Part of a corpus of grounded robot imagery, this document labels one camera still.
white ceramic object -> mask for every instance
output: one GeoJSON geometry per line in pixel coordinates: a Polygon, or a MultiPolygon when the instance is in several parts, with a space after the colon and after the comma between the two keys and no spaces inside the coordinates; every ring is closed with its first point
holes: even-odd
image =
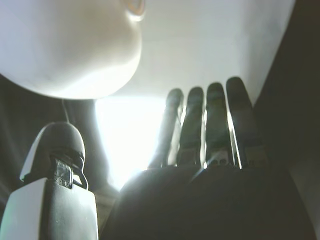
{"type": "Polygon", "coordinates": [[[0,74],[39,94],[107,96],[140,61],[139,0],[0,0],[0,74]]]}

robotic hand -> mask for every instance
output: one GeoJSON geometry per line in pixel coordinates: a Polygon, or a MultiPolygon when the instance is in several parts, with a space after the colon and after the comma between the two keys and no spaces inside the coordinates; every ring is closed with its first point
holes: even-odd
{"type": "Polygon", "coordinates": [[[7,202],[0,240],[98,239],[96,200],[84,163],[84,142],[73,125],[45,126],[22,168],[24,186],[7,202]]]}

white wall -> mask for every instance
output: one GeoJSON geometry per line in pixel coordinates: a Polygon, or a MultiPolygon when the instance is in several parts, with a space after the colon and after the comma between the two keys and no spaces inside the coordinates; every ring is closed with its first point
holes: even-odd
{"type": "Polygon", "coordinates": [[[240,76],[258,98],[294,0],[146,0],[142,56],[116,96],[165,98],[240,76]]]}

white mug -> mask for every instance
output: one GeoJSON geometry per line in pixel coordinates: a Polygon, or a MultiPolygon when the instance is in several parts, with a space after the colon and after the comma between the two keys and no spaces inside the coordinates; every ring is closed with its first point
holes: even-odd
{"type": "Polygon", "coordinates": [[[0,74],[39,94],[107,96],[140,61],[139,0],[0,0],[0,74]]]}

